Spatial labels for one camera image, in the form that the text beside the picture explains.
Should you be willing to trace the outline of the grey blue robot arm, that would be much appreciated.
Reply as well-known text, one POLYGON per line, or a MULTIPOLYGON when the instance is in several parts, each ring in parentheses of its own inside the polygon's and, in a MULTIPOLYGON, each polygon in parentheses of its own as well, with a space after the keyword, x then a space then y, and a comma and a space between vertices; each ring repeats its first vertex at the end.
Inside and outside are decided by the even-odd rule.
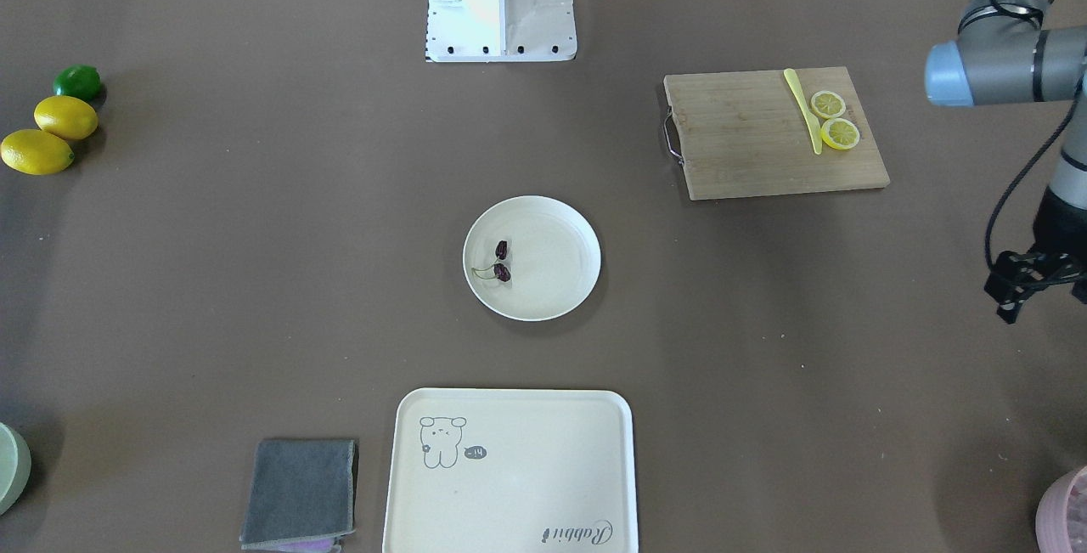
POLYGON ((1026 162, 1061 143, 1055 173, 1045 188, 1028 251, 983 248, 983 289, 997 314, 1016 322, 1022 305, 1047 287, 1070 285, 1084 300, 1086 263, 1086 30, 1045 28, 1055 0, 970 0, 954 41, 932 47, 925 86, 929 103, 971 106, 1070 101, 1069 112, 1026 162))

